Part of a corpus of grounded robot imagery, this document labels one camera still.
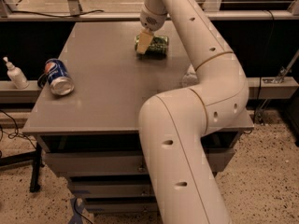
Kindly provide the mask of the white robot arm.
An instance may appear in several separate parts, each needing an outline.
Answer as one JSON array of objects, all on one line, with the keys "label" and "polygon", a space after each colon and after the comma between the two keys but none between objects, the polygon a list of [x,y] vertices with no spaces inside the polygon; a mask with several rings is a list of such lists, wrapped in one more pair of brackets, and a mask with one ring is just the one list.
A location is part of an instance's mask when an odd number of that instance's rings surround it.
[{"label": "white robot arm", "polygon": [[170,19],[193,65],[196,85],[149,98],[139,137],[164,224],[233,224],[202,137],[236,120],[249,86],[234,52],[195,0],[145,0],[138,48]]}]

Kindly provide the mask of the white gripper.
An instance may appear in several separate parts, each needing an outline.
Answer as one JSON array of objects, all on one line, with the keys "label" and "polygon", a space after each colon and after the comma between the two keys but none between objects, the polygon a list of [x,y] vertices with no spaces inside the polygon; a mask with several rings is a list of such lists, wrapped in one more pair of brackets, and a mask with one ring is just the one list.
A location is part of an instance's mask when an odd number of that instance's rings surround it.
[{"label": "white gripper", "polygon": [[136,49],[138,54],[146,53],[154,37],[153,32],[158,31],[163,27],[166,17],[166,13],[157,14],[150,11],[145,5],[142,6],[140,12],[140,22],[146,29],[143,29],[139,34],[139,42]]}]

